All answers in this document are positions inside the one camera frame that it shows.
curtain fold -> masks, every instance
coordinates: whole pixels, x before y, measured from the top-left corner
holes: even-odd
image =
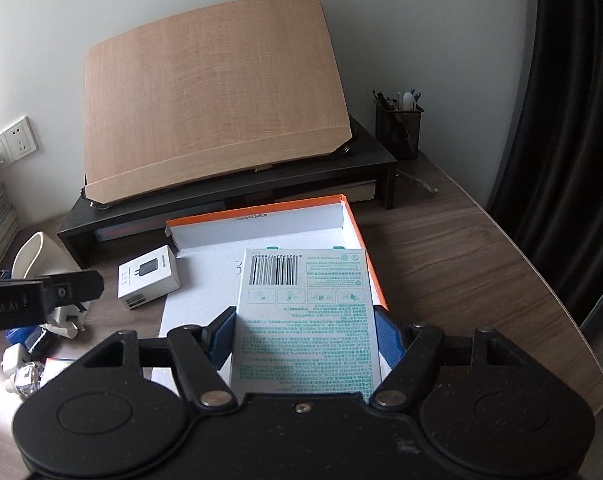
[[[603,293],[603,0],[538,0],[529,82],[489,213],[580,323]]]

black mesh pen holder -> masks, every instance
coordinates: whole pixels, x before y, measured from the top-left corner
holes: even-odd
[[[414,112],[385,110],[375,103],[375,137],[397,160],[417,158],[419,126],[424,108]]]

wall outlet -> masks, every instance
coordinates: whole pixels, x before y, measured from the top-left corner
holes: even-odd
[[[4,133],[0,133],[0,168],[5,168],[6,166],[11,165],[15,162],[13,155],[8,147],[8,142],[6,142],[6,137]]]
[[[19,160],[23,156],[37,151],[37,143],[28,122],[28,117],[21,118],[4,130],[3,135],[13,160]]]

gray wall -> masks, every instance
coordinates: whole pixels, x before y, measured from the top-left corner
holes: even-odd
[[[1,175],[22,224],[69,210],[83,185],[89,47],[225,1],[0,0],[0,131],[28,115],[41,147]],[[421,90],[421,148],[486,203],[528,70],[527,0],[322,3],[349,111],[372,129],[371,88]]]

silver bolt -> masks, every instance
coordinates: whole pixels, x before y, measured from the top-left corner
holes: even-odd
[[[220,406],[225,406],[231,402],[232,395],[224,390],[211,390],[210,392],[206,392],[199,397],[199,400],[201,400],[202,404],[205,406],[219,408]]]
[[[375,402],[380,406],[394,408],[406,402],[406,396],[399,390],[384,390],[375,395]]]
[[[300,402],[295,404],[295,411],[297,413],[308,413],[312,410],[312,404],[310,402]]]

